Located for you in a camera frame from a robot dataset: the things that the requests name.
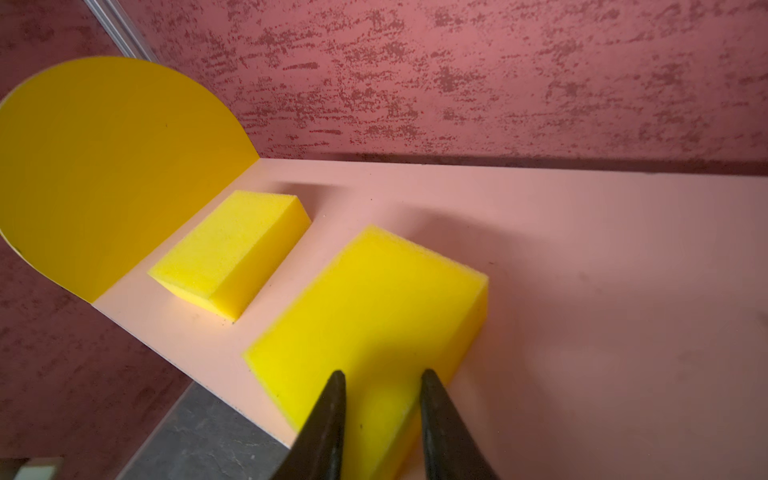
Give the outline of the yellow square sponge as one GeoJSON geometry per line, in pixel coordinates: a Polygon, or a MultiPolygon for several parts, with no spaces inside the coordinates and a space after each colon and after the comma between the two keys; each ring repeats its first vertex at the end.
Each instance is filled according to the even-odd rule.
{"type": "Polygon", "coordinates": [[[149,275],[175,296],[235,322],[310,225],[295,195],[237,190],[149,275]]]}
{"type": "Polygon", "coordinates": [[[485,274],[368,226],[243,357],[294,429],[343,372],[341,475],[393,479],[419,433],[422,374],[454,375],[486,319],[488,289],[485,274]]]}

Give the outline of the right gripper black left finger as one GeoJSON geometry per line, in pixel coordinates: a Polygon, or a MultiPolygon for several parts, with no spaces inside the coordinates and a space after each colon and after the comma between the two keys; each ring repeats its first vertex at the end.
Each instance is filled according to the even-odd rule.
{"type": "Polygon", "coordinates": [[[346,411],[346,378],[341,370],[336,370],[271,479],[340,479],[346,411]]]}

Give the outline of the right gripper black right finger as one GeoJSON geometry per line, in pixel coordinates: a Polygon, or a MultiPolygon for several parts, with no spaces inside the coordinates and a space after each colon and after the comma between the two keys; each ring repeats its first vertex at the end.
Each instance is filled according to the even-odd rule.
{"type": "Polygon", "coordinates": [[[427,479],[499,479],[432,369],[421,377],[420,413],[427,479]]]}

